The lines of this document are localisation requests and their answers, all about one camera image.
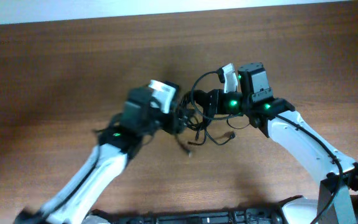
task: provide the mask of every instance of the wooden table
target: wooden table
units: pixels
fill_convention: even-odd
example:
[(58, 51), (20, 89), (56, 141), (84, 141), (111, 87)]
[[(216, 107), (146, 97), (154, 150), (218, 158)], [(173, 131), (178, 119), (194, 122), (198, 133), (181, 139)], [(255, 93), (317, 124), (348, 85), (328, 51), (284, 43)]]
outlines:
[[(0, 223), (66, 184), (95, 145), (91, 130), (122, 110), (131, 88), (170, 80), (184, 93), (230, 62), (263, 62), (275, 96), (358, 160), (358, 2), (0, 26)], [(222, 88), (217, 77), (200, 84), (212, 88)], [(189, 159), (159, 132), (94, 207), (183, 212), (317, 198), (285, 149), (254, 128), (236, 133), (224, 147), (193, 147)]]

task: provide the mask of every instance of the green indicator light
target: green indicator light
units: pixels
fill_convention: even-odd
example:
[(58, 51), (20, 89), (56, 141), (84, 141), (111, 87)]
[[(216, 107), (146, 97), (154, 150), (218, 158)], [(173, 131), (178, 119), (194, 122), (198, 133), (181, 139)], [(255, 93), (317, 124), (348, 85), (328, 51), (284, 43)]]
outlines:
[(236, 106), (236, 105), (237, 105), (237, 100), (230, 101), (230, 106)]

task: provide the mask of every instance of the robotic arm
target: robotic arm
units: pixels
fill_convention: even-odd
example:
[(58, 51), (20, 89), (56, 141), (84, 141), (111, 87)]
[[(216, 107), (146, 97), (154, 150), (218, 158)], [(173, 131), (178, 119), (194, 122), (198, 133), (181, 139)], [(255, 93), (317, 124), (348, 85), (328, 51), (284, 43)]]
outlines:
[[(224, 84), (223, 90), (208, 93), (195, 90), (203, 77), (214, 73)], [(145, 135), (153, 136), (162, 129), (177, 136), (187, 127), (198, 133), (204, 130), (204, 137), (213, 140), (207, 131), (210, 122), (243, 115), (253, 127), (291, 153), (320, 184), (318, 202), (298, 198), (280, 208), (278, 214), (285, 222), (316, 223), (323, 217), (319, 223), (358, 223), (358, 198), (351, 200), (348, 191), (348, 188), (358, 190), (358, 163), (316, 133), (293, 105), (273, 97), (261, 63), (241, 66), (238, 78), (242, 93), (237, 92), (238, 82), (232, 64), (206, 73), (179, 106), (175, 104), (178, 86), (173, 83), (152, 80), (150, 89), (131, 90), (123, 113), (114, 116), (109, 126), (100, 132), (98, 145), (71, 181), (35, 215), (23, 211), (15, 223), (81, 223), (102, 191), (137, 154)], [(195, 110), (186, 107), (189, 103)], [(190, 121), (195, 111), (203, 116), (201, 124)], [(214, 118), (216, 114), (229, 116)], [(190, 155), (190, 151), (181, 146)]]

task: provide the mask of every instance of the white background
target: white background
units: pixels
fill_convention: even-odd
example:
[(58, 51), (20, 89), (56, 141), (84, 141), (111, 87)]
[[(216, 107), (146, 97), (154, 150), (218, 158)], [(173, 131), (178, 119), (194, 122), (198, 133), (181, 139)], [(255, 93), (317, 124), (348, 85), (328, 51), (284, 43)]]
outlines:
[(334, 1), (339, 0), (0, 0), (0, 24)]

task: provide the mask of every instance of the wooden surface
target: wooden surface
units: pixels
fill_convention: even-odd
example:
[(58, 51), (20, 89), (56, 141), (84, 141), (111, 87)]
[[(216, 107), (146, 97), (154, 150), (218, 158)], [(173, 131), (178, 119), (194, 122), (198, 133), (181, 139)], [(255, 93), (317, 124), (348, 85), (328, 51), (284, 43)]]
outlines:
[[(263, 62), (275, 96), (358, 160), (358, 2), (0, 26), (0, 223), (66, 184), (95, 144), (91, 130), (131, 88), (157, 79), (187, 91), (229, 62)], [(221, 87), (217, 77), (200, 84)], [(230, 130), (211, 126), (213, 136)], [(236, 133), (189, 159), (159, 132), (94, 207), (179, 212), (318, 196), (285, 149), (254, 128)]]

